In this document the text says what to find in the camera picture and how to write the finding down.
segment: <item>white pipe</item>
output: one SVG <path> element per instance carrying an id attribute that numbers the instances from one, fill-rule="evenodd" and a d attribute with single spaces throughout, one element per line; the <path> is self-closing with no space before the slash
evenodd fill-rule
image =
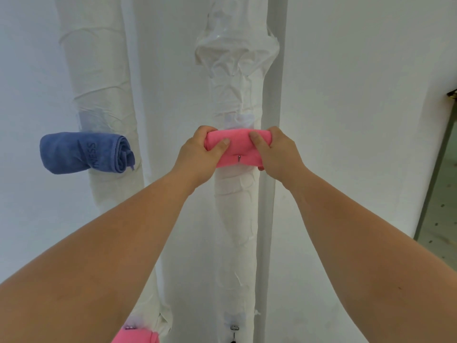
<path id="1" fill-rule="evenodd" d="M 268 0 L 211 0 L 196 60 L 210 77 L 219 129 L 260 128 L 265 74 L 279 52 L 266 26 Z M 259 172 L 244 165 L 217 170 L 222 225 L 216 271 L 218 342 L 251 343 L 254 335 Z"/>
<path id="2" fill-rule="evenodd" d="M 104 213 L 144 188 L 121 0 L 55 0 L 55 4 L 80 129 L 121 134 L 135 154 L 134 171 L 89 170 L 95 204 Z M 171 320 L 170 311 L 161 305 L 153 270 L 126 325 L 163 335 Z"/>

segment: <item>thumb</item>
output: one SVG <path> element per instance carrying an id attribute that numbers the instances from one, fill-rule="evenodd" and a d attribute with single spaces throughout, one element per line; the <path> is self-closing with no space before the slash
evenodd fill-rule
<path id="1" fill-rule="evenodd" d="M 249 132 L 249 137 L 251 138 L 252 143 L 254 143 L 255 147 L 259 151 L 260 156 L 263 156 L 266 153 L 266 151 L 270 149 L 265 139 L 263 139 L 263 137 L 260 136 L 259 133 L 251 131 Z"/>
<path id="2" fill-rule="evenodd" d="M 224 155 L 225 151 L 229 148 L 229 145 L 230 140 L 228 138 L 223 139 L 209 152 L 219 161 L 222 155 Z"/>

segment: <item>person's left hand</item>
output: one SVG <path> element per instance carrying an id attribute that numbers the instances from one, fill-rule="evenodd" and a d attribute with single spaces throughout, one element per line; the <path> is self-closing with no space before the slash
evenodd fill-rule
<path id="1" fill-rule="evenodd" d="M 230 140 L 226 138 L 207 151 L 204 142 L 207 133 L 211 131 L 217 129 L 212 126 L 200 126 L 194 136 L 181 147 L 178 159 L 171 170 L 190 181 L 191 192 L 211 178 L 221 156 L 230 145 Z"/>

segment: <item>rolled blue towel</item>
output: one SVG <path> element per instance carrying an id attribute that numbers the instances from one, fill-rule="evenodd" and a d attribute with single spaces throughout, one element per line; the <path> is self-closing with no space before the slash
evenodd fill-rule
<path id="1" fill-rule="evenodd" d="M 40 141 L 43 165 L 51 173 L 75 173 L 93 168 L 123 173 L 134 169 L 135 155 L 124 136 L 114 133 L 60 132 Z"/>

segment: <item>forearm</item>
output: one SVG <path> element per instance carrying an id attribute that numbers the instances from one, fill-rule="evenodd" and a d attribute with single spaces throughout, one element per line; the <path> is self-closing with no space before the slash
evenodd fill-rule
<path id="1" fill-rule="evenodd" d="M 447 265 L 308 170 L 291 192 L 341 303 L 370 342 L 454 338 L 456 277 Z"/>
<path id="2" fill-rule="evenodd" d="M 167 175 L 0 285 L 7 343 L 111 341 L 133 309 L 190 189 Z"/>

